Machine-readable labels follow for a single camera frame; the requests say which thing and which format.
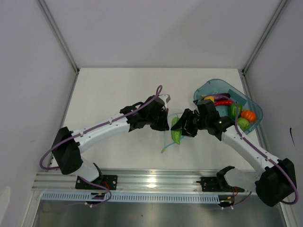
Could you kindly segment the purple toy eggplant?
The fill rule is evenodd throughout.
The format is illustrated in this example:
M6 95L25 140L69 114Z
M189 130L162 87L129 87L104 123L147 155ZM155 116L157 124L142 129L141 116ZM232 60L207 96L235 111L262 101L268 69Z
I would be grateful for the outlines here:
M205 95L205 96L201 96L203 99L207 98L207 97L212 97L214 99L214 101L221 101L221 100L227 100L229 98L231 98L231 95L228 93L221 93L221 94L212 94L212 95Z

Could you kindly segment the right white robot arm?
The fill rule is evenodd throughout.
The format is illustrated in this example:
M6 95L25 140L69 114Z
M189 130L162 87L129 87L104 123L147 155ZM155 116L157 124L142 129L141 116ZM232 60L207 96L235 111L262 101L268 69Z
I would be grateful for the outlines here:
M233 148L254 169L248 174L228 166L217 173L217 187L226 191L240 187L256 193L261 201L273 207L278 203L294 205L299 200L294 164L270 154L252 142L229 116L221 117L210 100L197 102L197 110L185 109L181 118L171 127L183 136L195 137L199 130L206 130L219 141Z

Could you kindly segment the clear zip bag teal zipper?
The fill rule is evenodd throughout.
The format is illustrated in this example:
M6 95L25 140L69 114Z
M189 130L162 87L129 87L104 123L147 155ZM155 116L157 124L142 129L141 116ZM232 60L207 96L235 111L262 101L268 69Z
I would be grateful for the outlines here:
M169 127L171 127L171 122L172 122L172 119L174 117L178 117L178 118L181 118L182 116L182 112L174 112L174 113L170 113L168 115L168 123L169 123ZM161 149L160 153L163 154L166 150L169 149L169 147L171 146L179 146L178 144L176 144L172 138L171 138L171 131L163 131L163 148Z

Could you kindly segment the light green toy pepper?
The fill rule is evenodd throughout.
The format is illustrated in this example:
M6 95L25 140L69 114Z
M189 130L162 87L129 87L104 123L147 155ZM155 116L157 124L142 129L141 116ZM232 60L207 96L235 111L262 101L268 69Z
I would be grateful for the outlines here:
M178 122L178 120L179 120L178 117L174 117L172 119L171 126L173 127ZM181 136L182 136L182 132L180 130L174 131L171 129L171 138L178 145L180 144Z

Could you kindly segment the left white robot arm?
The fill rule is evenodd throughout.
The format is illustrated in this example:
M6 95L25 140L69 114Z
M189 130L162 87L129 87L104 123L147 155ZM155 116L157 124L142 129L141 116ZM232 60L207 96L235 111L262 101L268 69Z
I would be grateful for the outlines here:
M155 131L169 130L168 94L150 96L143 102L126 106L110 119L80 130L59 129L53 146L52 155L63 175L75 174L86 180L92 189L98 189L103 183L99 167L85 160L82 153L104 139L141 129L148 125Z

